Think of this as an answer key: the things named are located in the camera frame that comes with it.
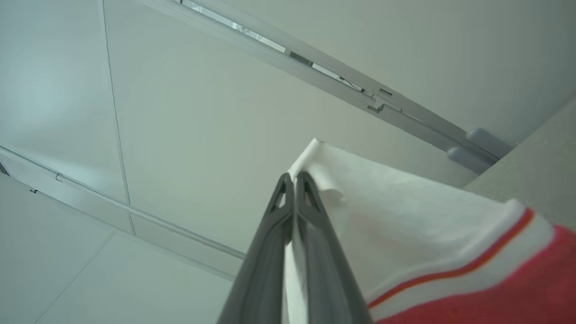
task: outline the white wall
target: white wall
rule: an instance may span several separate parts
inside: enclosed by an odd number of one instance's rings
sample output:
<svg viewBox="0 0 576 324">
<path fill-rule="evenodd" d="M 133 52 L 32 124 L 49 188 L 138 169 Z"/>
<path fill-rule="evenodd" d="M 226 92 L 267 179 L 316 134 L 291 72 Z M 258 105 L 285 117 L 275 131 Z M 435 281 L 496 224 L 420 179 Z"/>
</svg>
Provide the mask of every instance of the white wall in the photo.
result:
<svg viewBox="0 0 576 324">
<path fill-rule="evenodd" d="M 106 1 L 133 205 L 247 250 L 272 190 L 312 138 L 440 182 L 445 153 L 187 24 Z"/>
<path fill-rule="evenodd" d="M 573 0 L 223 1 L 511 144 L 576 94 Z"/>
<path fill-rule="evenodd" d="M 0 144 L 126 199 L 99 0 L 0 2 Z"/>
<path fill-rule="evenodd" d="M 215 323 L 232 285 L 0 174 L 0 322 Z"/>
<path fill-rule="evenodd" d="M 576 98 L 466 190 L 497 201 L 515 198 L 576 230 Z"/>
</svg>

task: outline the ceiling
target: ceiling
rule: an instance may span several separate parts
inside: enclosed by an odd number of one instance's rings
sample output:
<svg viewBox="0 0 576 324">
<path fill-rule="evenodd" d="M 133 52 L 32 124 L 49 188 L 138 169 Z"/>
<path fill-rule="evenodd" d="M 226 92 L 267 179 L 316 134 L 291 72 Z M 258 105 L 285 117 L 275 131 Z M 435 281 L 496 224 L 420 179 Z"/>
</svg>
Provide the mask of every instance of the ceiling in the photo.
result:
<svg viewBox="0 0 576 324">
<path fill-rule="evenodd" d="M 511 144 L 576 91 L 570 1 L 229 1 L 463 129 Z M 1 6 L 0 144 L 238 250 L 312 138 L 457 187 L 476 176 L 138 1 Z"/>
</svg>

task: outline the red stripe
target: red stripe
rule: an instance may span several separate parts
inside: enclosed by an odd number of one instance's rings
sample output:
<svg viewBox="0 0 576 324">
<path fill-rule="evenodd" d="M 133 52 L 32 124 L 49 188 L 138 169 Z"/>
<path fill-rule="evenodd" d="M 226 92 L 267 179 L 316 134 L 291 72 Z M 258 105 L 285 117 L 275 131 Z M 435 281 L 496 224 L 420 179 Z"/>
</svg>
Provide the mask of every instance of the red stripe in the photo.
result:
<svg viewBox="0 0 576 324">
<path fill-rule="evenodd" d="M 410 287 L 414 287 L 416 285 L 423 284 L 424 282 L 429 282 L 429 281 L 438 280 L 438 279 L 458 277 L 458 276 L 462 276 L 463 274 L 467 274 L 469 272 L 472 272 L 472 271 L 478 269 L 479 267 L 484 265 L 486 262 L 488 262 L 490 259 L 492 259 L 496 255 L 496 253 L 498 253 L 506 244 L 508 244 L 509 241 L 511 241 L 516 235 L 518 235 L 518 233 L 520 233 L 530 223 L 530 221 L 533 218 L 534 218 L 534 212 L 532 210 L 526 208 L 524 211 L 524 214 L 522 214 L 522 216 L 516 222 L 516 224 L 514 224 L 514 226 L 512 226 L 496 242 L 494 242 L 494 244 L 492 244 L 492 246 L 490 246 L 488 248 L 488 250 L 486 250 L 483 254 L 481 254 L 479 257 L 477 257 L 475 260 L 473 260 L 469 264 L 467 264 L 467 265 L 465 265 L 459 269 L 454 269 L 454 270 L 450 270 L 450 271 L 446 271 L 446 272 L 440 272 L 440 273 L 427 274 L 425 276 L 417 277 L 417 278 L 414 278 L 412 280 L 408 280 L 406 282 L 403 282 L 403 283 L 399 284 L 398 286 L 390 289 L 388 292 L 384 293 L 383 295 L 378 297 L 373 302 L 369 303 L 368 308 L 373 308 L 373 307 L 379 305 L 380 303 L 382 303 L 384 300 L 394 296 L 395 294 L 397 294 L 397 293 L 399 293 L 405 289 L 408 289 Z"/>
</svg>

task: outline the red fabric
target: red fabric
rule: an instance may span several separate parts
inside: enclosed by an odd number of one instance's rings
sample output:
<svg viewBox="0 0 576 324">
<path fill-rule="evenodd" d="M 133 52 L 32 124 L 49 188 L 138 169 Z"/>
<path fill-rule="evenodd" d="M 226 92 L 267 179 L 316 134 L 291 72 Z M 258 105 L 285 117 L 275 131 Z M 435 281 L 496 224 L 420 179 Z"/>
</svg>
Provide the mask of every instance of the red fabric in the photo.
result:
<svg viewBox="0 0 576 324">
<path fill-rule="evenodd" d="M 490 246 L 488 248 L 488 250 L 486 250 L 484 253 L 482 253 L 480 256 L 478 256 L 476 259 L 474 259 L 472 262 L 470 262 L 470 263 L 466 264 L 465 266 L 458 268 L 458 269 L 445 271 L 445 272 L 439 272 L 439 273 L 431 273 L 431 274 L 427 274 L 425 276 L 421 276 L 421 277 L 414 278 L 412 280 L 403 282 L 403 283 L 399 284 L 398 286 L 390 289 L 389 291 L 387 291 L 386 293 L 384 293 L 383 295 L 378 297 L 373 302 L 370 302 L 368 304 L 368 308 L 376 307 L 379 304 L 381 304 L 382 302 L 384 302 L 386 299 L 389 299 L 390 297 L 392 297 L 392 296 L 394 296 L 394 295 L 400 293 L 401 291 L 406 290 L 410 287 L 414 287 L 416 285 L 423 284 L 423 283 L 429 282 L 429 281 L 462 276 L 464 274 L 470 273 L 470 272 L 478 269 L 479 267 L 484 265 L 486 262 L 490 261 L 498 252 L 500 252 L 500 250 L 503 247 L 506 246 L 506 244 L 508 244 L 508 242 L 510 242 L 514 237 L 516 237 L 516 235 L 518 235 L 518 233 L 520 233 L 524 228 L 526 228 L 526 226 L 528 226 L 528 224 L 530 223 L 530 221 L 532 221 L 533 218 L 534 218 L 534 212 L 531 209 L 526 208 L 524 210 L 524 213 L 522 214 L 520 219 L 514 224 L 514 226 L 512 226 L 510 229 L 508 229 L 508 231 L 506 231 L 498 240 L 496 240 L 496 242 L 494 242 L 494 244 L 492 244 L 492 246 Z"/>
<path fill-rule="evenodd" d="M 376 324 L 576 323 L 576 235 L 555 227 L 552 242 L 485 291 L 421 304 Z"/>
</svg>

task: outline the red and white cloth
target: red and white cloth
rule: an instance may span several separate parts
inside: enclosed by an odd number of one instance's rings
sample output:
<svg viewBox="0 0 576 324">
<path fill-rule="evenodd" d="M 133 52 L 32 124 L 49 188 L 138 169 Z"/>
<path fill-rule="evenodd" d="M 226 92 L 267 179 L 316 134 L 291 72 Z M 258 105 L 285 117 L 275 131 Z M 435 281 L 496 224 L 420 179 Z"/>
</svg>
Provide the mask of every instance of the red and white cloth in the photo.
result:
<svg viewBox="0 0 576 324">
<path fill-rule="evenodd" d="M 576 236 L 519 202 L 494 202 L 317 140 L 289 172 L 301 170 L 319 187 L 375 322 L 576 323 Z M 288 313 L 300 323 L 291 253 Z"/>
</svg>

